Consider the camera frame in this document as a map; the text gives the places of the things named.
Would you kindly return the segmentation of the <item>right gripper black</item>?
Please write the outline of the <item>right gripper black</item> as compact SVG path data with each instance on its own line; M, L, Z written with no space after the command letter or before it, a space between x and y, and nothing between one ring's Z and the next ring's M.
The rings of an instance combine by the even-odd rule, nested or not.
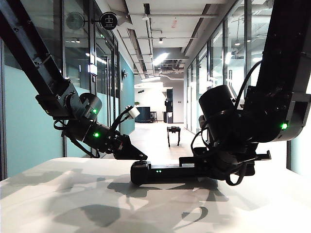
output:
M195 147L192 157L180 157L179 166L194 164L193 173L196 177L209 177L221 181L230 181L230 175L237 175L238 181L245 176L255 174L255 161L270 160L271 154L268 150L264 154L251 151L246 153L229 153L225 151L207 150L206 147Z

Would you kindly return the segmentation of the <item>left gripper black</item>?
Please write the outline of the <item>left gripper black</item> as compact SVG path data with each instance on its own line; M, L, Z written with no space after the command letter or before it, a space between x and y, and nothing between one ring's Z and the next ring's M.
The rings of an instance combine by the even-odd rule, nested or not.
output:
M117 160L147 160L148 156L132 145L126 134L116 135L108 143L106 154L113 154Z

